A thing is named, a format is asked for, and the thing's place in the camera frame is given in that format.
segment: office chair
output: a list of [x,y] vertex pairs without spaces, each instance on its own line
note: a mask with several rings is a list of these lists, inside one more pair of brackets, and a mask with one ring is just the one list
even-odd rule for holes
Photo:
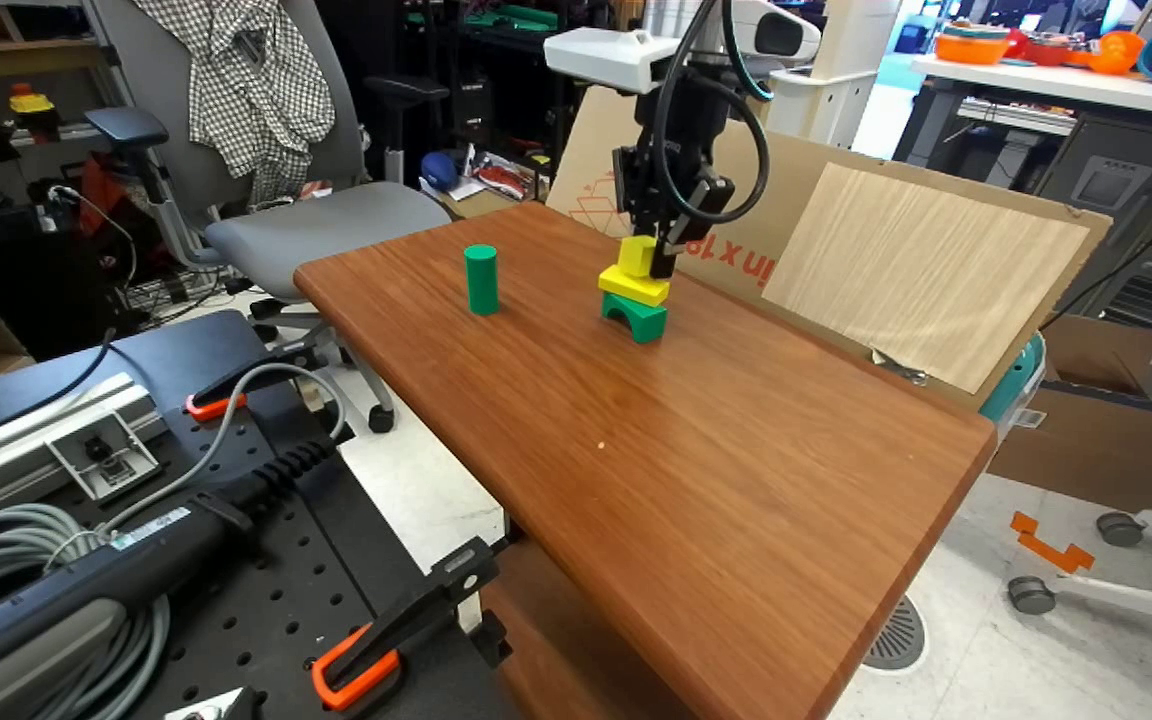
[[[134,158],[163,242],[181,265],[231,265],[271,299],[302,299],[294,282],[302,265],[448,224],[448,213],[417,187],[363,183],[363,130],[312,0],[284,0],[284,12],[294,12],[338,105],[338,124],[312,147],[309,168],[309,181],[326,181],[338,190],[227,221],[217,221],[217,206],[243,205],[249,187],[223,172],[217,147],[190,138],[194,55],[185,43],[146,17],[135,0],[84,0],[84,12],[118,55],[111,81],[130,105],[88,111],[88,118]],[[369,413],[373,431],[394,429],[387,389],[361,360],[355,367],[375,393],[375,409]]]
[[[1082,550],[1083,564],[1060,564],[1065,557],[1071,557],[1071,549],[1058,550],[1044,538],[1025,538],[1025,537],[1035,537],[1035,519],[1022,514],[1022,513],[1018,513],[1012,529],[1022,537],[1022,549],[1033,550],[1035,560],[1044,560],[1044,567],[1051,570],[1051,575],[1012,575],[1010,581],[1010,598],[1018,613],[1050,617],[1050,613],[1058,613],[1060,595],[1082,595],[1083,602],[1106,602],[1106,609],[1152,617],[1152,589],[1094,575],[1098,557],[1076,549],[1076,542],[1071,549]],[[1098,531],[1106,542],[1131,549],[1145,537],[1152,537],[1152,506],[1106,513],[1106,514],[1098,514]]]

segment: green cylinder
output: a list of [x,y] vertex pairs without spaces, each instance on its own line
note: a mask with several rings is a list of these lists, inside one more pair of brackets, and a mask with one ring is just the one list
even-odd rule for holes
[[467,309],[478,315],[500,313],[500,275],[495,275],[495,242],[467,242],[465,247],[465,287],[467,287]]

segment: wooden tabletop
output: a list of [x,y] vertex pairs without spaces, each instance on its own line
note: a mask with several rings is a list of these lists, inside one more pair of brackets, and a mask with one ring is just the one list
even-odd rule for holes
[[[495,315],[465,299],[471,240]],[[520,205],[295,282],[701,716],[823,716],[993,429],[693,278],[641,348],[602,319],[614,256]]]

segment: red clamp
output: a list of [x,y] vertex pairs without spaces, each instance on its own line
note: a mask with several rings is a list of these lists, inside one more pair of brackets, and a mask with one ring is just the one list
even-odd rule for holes
[[460,542],[397,613],[384,613],[379,620],[340,635],[326,657],[309,663],[318,698],[343,716],[387,697],[406,675],[406,660],[424,640],[457,626],[457,602],[481,590],[492,575],[492,549],[483,538]]
[[[268,354],[277,365],[295,365],[295,367],[309,367],[312,365],[312,353],[309,348],[294,348],[294,353],[279,353],[279,354]],[[227,394],[231,389],[242,385],[242,376],[249,376],[253,367],[268,365],[268,360],[253,360],[227,376],[222,376],[217,385],[185,394],[185,415],[195,420],[195,425],[222,425],[222,415],[227,413]],[[238,413],[249,409],[249,393],[253,389],[265,389],[265,385],[279,385],[279,376],[257,376],[243,394],[238,394]]]

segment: green block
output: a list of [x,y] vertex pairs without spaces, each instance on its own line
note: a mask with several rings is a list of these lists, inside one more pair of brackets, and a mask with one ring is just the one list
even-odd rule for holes
[[607,319],[626,319],[627,335],[637,344],[655,344],[664,335],[664,325],[667,325],[667,309],[664,302],[637,302],[627,296],[607,296],[607,293],[605,293],[605,315]]
[[500,275],[495,275],[495,247],[467,242],[465,247],[465,293],[478,315],[500,313]]

